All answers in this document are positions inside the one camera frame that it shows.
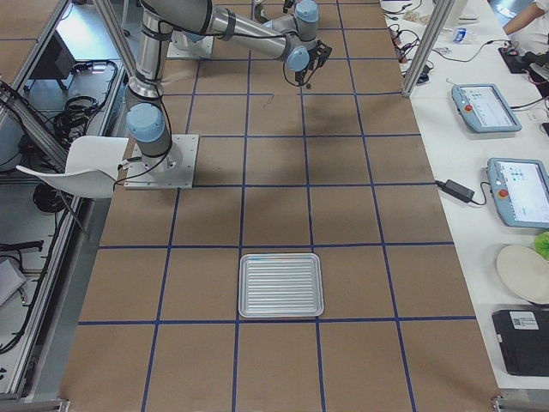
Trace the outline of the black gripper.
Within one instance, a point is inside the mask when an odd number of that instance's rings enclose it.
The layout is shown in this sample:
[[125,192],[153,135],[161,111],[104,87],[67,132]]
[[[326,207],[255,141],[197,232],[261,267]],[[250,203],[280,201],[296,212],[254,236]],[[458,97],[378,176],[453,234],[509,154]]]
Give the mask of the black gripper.
[[[315,45],[309,50],[310,62],[307,65],[307,69],[311,71],[317,70],[316,46],[317,41]],[[296,85],[305,85],[305,71],[296,71],[294,73],[294,80]]]

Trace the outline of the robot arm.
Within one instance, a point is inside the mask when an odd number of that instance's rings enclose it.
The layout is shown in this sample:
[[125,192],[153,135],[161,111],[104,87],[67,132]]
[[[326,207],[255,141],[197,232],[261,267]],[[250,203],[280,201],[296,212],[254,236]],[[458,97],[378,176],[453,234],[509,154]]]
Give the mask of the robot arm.
[[[294,87],[305,86],[328,61],[331,49],[317,36],[318,10],[313,1],[300,1],[292,14],[260,23],[212,1],[144,1],[136,67],[126,92],[127,106],[149,104],[160,115],[164,132],[171,125],[163,94],[180,82],[202,82],[219,74],[230,81],[235,69],[249,66],[254,56],[270,58],[292,71]],[[227,44],[232,58],[170,59],[174,35],[190,45]]]

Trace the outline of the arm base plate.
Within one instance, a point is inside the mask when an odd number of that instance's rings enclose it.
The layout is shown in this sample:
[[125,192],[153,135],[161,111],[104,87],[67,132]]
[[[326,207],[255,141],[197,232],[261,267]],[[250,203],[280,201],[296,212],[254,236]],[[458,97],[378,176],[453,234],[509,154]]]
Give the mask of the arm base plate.
[[128,190],[191,189],[198,146],[198,135],[174,134],[171,150],[166,158],[160,157],[162,162],[156,166],[159,159],[143,157],[135,143],[132,156],[141,159],[129,164],[124,187]]
[[166,58],[179,60],[210,59],[213,45],[214,39],[211,37],[192,41],[183,33],[173,32]]

